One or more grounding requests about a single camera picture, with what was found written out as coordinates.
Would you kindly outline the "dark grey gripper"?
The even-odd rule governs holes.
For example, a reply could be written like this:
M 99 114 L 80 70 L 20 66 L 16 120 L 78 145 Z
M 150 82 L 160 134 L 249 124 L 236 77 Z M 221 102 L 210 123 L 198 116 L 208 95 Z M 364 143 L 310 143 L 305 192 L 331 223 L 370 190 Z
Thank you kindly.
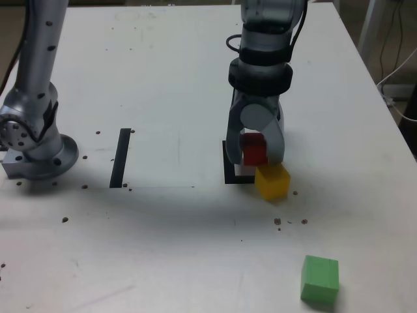
M 284 117 L 279 96 L 259 97 L 243 92 L 233 94 L 226 134 L 226 151 L 231 163 L 240 164 L 243 128 L 256 130 L 266 141 L 269 164 L 281 164 L 285 154 Z

